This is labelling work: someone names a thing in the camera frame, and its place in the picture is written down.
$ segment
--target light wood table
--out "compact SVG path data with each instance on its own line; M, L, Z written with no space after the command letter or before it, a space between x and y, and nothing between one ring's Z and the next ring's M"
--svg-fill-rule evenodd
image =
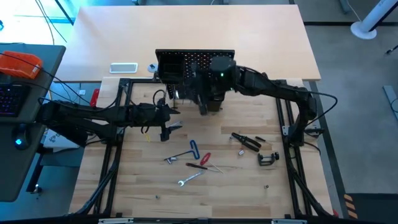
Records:
M107 106L114 100L118 83L119 78L104 78L98 106ZM289 80L289 84L302 85L302 81ZM164 89L164 86L135 84L132 100L151 103L152 95L160 88ZM160 142L159 128L150 128L151 142L147 142L140 128L126 129L113 213L152 218L283 218L286 213L293 214L275 98L228 92L223 109L208 116L201 116L197 105L187 100L184 104L178 100L177 106L181 114L173 115L170 124L183 121L183 128L174 131L167 142ZM296 105L292 106L297 115ZM260 167L255 152L246 149L243 156L238 156L240 143L229 140L231 132L238 131L252 138L260 136L266 139L260 153L279 152L280 159L272 166ZM201 157L211 152L210 161L225 174L206 171L179 187L179 180L198 172L185 163L199 161L194 160L191 154L179 157L172 165L163 159L189 150L191 139L196 141ZM306 141L316 144L312 139ZM97 187L104 152L105 146L101 144L86 147L71 212L81 208ZM301 153L308 188L331 212L318 151L304 146ZM300 207L304 211L302 194L297 189Z
M296 5L81 7L57 77L100 82L117 62L139 64L124 77L150 77L155 49L231 49L270 79L320 79Z

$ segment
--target red screwdriver handle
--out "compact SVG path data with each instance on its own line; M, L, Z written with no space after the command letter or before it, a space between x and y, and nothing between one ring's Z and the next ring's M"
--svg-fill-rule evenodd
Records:
M200 161L200 165L203 166L207 161L210 159L211 153L207 152L205 156L203 156L203 159Z

